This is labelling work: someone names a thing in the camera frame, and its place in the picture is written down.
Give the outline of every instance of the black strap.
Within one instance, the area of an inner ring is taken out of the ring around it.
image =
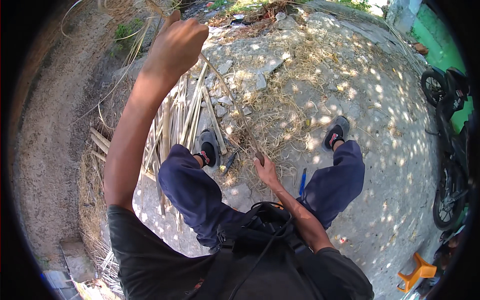
[[[215,300],[218,298],[233,260],[232,247],[229,243],[229,240],[225,241],[223,247],[217,252],[215,261],[208,270],[202,286],[198,289],[195,300]]]

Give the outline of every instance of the black sock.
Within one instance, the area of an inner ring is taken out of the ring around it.
[[[212,144],[209,142],[204,142],[202,144],[200,153],[196,153],[194,155],[197,155],[202,159],[204,166],[207,165],[209,167],[213,167],[216,163],[215,150],[213,149]]]
[[[328,149],[333,149],[333,145],[336,141],[343,141],[343,130],[340,125],[335,125],[328,133],[325,139],[325,146]]]

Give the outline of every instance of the orange plastic stool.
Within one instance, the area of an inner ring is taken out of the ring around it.
[[[397,285],[396,288],[404,293],[410,291],[420,277],[432,278],[435,275],[435,272],[437,272],[437,267],[424,261],[418,253],[415,252],[413,254],[413,258],[417,262],[417,267],[412,273],[409,275],[405,275],[400,272],[397,273],[398,276],[405,281],[405,289],[399,288],[399,285]]]

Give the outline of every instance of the black cable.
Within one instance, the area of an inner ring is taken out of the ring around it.
[[[278,204],[278,203],[275,203],[275,202],[259,202],[259,203],[270,203],[270,204],[274,204],[274,205],[278,205],[278,206],[282,206],[281,204]],[[238,283],[235,288],[233,289],[232,293],[230,294],[230,297],[228,298],[228,300],[233,300],[233,298],[235,297],[235,295],[237,294],[239,288],[242,286],[242,284],[247,280],[248,276],[250,276],[250,274],[253,272],[253,270],[255,269],[255,267],[258,265],[258,263],[260,262],[260,260],[262,259],[262,257],[265,255],[265,253],[267,252],[268,248],[270,247],[270,245],[272,245],[272,242],[273,240],[275,239],[275,237],[283,230],[283,229],[286,229],[287,226],[293,221],[293,216],[290,214],[290,219],[288,219],[288,221],[285,223],[285,225],[278,229],[277,231],[275,231],[275,234],[271,237],[271,239],[268,241],[268,244],[265,246],[265,249],[262,251],[262,253],[260,254],[260,256],[257,258],[257,261],[255,262],[255,264],[253,265],[252,269],[250,270],[250,272],[247,273],[247,275],[245,276],[245,278],[240,282]]]

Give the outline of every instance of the person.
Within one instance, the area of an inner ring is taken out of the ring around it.
[[[345,118],[339,119],[343,128],[331,128],[323,145],[334,151],[334,165],[317,170],[299,199],[281,185],[274,162],[264,157],[262,166],[255,160],[259,178],[291,214],[288,222],[294,220],[291,226],[311,249],[306,248],[311,255],[302,261],[296,261],[292,249],[281,242],[266,247],[260,256],[247,247],[225,264],[216,263],[223,250],[189,258],[171,249],[136,217],[132,198],[150,124],[167,93],[197,62],[207,37],[207,26],[195,19],[181,21],[179,11],[166,19],[111,141],[104,189],[111,245],[125,297],[372,300],[372,285],[365,274],[334,248],[325,231],[363,185],[365,166],[360,148],[354,141],[344,141],[344,130],[348,130]],[[212,140],[201,140],[202,149],[195,155],[181,145],[173,146],[158,180],[185,223],[197,233],[198,241],[215,251],[220,242],[217,228],[246,215],[221,202],[219,187],[202,170],[217,159]]]

